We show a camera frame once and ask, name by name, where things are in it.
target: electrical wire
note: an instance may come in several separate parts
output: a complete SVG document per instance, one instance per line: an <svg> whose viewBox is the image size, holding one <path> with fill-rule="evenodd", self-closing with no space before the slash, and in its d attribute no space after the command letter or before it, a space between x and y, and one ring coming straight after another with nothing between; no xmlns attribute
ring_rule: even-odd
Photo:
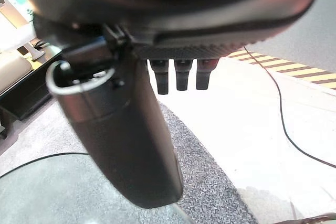
<svg viewBox="0 0 336 224"><path fill-rule="evenodd" d="M267 68L265 68L247 49L246 47L244 46L244 49L246 50L246 52L251 56L252 59L255 60L256 63L258 63L266 72L267 74L270 76L270 78L272 79L272 81L274 82L275 86L277 87L278 89L278 93L279 93L279 102L280 102L280 116L281 116L281 122L282 122L282 128L283 128L283 132L285 133L286 135L286 138L288 139L288 141L299 151L301 152L302 154L304 154L305 156L309 157L309 158L312 158L313 160L316 160L318 162L321 162L325 165L328 165L328 166L331 166L333 168L336 168L336 165L334 164L331 164L331 163L328 163L327 161L324 161L322 159L319 159L317 157L314 157L312 155L310 155L309 153L303 151L300 147L298 147L296 145L296 143L294 143L294 141L290 138L290 136L288 135L287 133L287 130L286 130L286 126L285 126L285 121L284 121L284 117L283 117L283 111L282 111L282 94L281 94L281 91L280 91L280 88L279 88L279 85L277 83L277 81L274 79L274 77L271 75L271 73L267 70Z"/></svg>

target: beige cushion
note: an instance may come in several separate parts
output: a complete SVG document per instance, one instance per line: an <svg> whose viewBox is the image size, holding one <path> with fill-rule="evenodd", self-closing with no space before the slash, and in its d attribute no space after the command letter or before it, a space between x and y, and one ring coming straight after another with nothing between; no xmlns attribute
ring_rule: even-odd
<svg viewBox="0 0 336 224"><path fill-rule="evenodd" d="M0 54L0 93L32 70L28 60L18 51Z"/></svg>

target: black peg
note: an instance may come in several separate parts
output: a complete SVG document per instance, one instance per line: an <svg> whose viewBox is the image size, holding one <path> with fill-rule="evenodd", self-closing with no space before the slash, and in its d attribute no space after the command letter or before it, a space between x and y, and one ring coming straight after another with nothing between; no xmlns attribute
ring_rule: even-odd
<svg viewBox="0 0 336 224"><path fill-rule="evenodd" d="M184 91L188 89L189 72L193 65L193 60L174 60L176 71L176 89Z"/></svg>
<svg viewBox="0 0 336 224"><path fill-rule="evenodd" d="M217 67L219 59L197 60L196 89L206 90L211 72Z"/></svg>
<svg viewBox="0 0 336 224"><path fill-rule="evenodd" d="M151 67L155 73L157 92L159 94L168 94L168 68L169 61L168 60L151 60Z"/></svg>

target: brown object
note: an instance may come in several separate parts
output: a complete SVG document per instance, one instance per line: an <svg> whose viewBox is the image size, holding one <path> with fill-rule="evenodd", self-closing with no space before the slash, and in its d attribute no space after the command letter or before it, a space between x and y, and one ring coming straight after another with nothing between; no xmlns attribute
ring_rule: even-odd
<svg viewBox="0 0 336 224"><path fill-rule="evenodd" d="M311 217L307 219L287 220L287 221L279 222L276 224L316 224L320 222L323 223L324 221L328 221L328 220L336 220L336 214L333 212L330 212L328 214L319 215L319 216L315 216L315 217Z"/></svg>

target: white floor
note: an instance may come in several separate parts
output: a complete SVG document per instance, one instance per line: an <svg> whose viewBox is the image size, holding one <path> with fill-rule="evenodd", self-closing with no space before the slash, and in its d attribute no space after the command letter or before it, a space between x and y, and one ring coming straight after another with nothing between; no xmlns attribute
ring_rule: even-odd
<svg viewBox="0 0 336 224"><path fill-rule="evenodd" d="M189 90L181 92L170 65L169 95L158 99L214 156L260 224L336 211L336 169L290 145L281 127L277 90L264 70L224 58L207 91L195 90L194 67ZM336 97L316 85L274 75L292 139L308 153L336 164Z"/></svg>

